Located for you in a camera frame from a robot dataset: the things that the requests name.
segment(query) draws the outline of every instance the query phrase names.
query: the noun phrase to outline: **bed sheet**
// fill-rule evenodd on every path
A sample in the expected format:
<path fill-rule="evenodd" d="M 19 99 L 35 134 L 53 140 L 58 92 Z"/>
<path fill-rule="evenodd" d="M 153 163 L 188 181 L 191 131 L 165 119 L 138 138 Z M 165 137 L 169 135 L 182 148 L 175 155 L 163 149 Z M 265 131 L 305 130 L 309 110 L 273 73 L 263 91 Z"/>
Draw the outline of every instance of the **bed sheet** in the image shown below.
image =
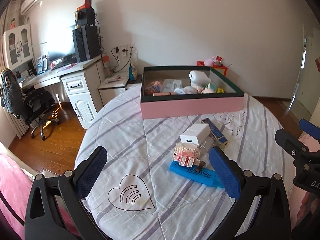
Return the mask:
<path fill-rule="evenodd" d="M 75 167 L 97 146 L 108 161 L 83 200 L 102 231 L 114 240 L 207 239 L 234 199 L 224 189 L 207 187 L 169 171 L 176 143 L 194 123 L 210 118 L 228 139 L 225 154 L 257 176 L 283 177 L 288 197 L 293 159 L 274 139 L 281 127 L 260 102 L 245 94 L 239 112 L 143 120 L 140 87 L 105 105 L 87 130 Z M 256 197 L 238 233 L 246 231 Z"/>

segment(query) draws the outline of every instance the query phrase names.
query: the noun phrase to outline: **chair base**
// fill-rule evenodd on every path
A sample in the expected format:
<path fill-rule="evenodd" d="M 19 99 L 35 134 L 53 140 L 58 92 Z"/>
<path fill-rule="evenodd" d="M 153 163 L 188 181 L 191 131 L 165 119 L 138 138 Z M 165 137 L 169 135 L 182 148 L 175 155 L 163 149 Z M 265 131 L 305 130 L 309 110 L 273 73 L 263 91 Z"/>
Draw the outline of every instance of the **chair base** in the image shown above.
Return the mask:
<path fill-rule="evenodd" d="M 38 117 L 36 119 L 36 126 L 33 128 L 33 130 L 31 131 L 31 138 L 33 139 L 35 137 L 34 135 L 34 132 L 36 131 L 36 129 L 38 127 L 40 127 L 40 135 L 41 135 L 41 139 L 44 141 L 46 139 L 46 137 L 44 136 L 44 133 L 43 133 L 43 128 L 46 127 L 47 125 L 47 122 L 56 122 L 57 124 L 60 124 L 60 121 L 58 119 L 58 115 L 57 115 L 57 110 L 52 112 L 52 115 L 49 117 L 49 118 L 44 118 L 44 119 L 41 119 L 40 117 Z"/>

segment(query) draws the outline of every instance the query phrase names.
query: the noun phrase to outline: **white phone charger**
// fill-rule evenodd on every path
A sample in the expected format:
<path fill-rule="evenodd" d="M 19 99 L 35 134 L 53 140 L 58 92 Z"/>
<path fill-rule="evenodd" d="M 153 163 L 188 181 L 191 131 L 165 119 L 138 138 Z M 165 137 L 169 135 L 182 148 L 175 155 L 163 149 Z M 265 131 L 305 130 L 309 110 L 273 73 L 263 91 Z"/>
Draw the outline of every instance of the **white phone charger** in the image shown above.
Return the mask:
<path fill-rule="evenodd" d="M 195 123 L 180 135 L 181 142 L 193 143 L 200 146 L 210 135 L 210 126 L 207 123 Z"/>

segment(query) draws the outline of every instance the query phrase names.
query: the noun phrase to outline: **drawer handle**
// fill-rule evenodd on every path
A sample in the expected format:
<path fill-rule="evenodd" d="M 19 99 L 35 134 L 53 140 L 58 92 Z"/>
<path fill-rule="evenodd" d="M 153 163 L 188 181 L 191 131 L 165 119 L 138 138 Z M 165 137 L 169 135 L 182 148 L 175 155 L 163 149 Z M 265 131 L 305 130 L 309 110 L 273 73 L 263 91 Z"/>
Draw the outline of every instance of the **drawer handle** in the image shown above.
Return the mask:
<path fill-rule="evenodd" d="M 76 88 L 76 87 L 80 87 L 80 84 L 76 85 L 76 86 L 70 86 L 70 88 Z"/>
<path fill-rule="evenodd" d="M 76 113 L 76 111 L 78 111 L 78 109 L 75 108 L 75 113 Z M 78 111 L 78 112 L 79 112 L 79 111 Z M 77 113 L 76 113 L 76 115 L 77 115 Z M 81 116 L 77 115 L 77 117 L 81 117 Z"/>

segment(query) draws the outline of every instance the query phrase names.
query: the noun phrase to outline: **computer monitor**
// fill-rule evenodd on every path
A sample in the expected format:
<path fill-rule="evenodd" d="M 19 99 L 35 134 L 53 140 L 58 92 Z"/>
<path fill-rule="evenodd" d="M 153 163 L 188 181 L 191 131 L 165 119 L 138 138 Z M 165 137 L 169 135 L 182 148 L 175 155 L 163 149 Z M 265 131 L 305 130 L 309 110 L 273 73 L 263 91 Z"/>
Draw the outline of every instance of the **computer monitor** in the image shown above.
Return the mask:
<path fill-rule="evenodd" d="M 72 31 L 75 27 L 75 25 L 72 25 L 65 29 L 59 29 L 58 31 L 50 30 L 47 39 L 50 62 L 72 55 L 76 52 L 72 37 Z"/>

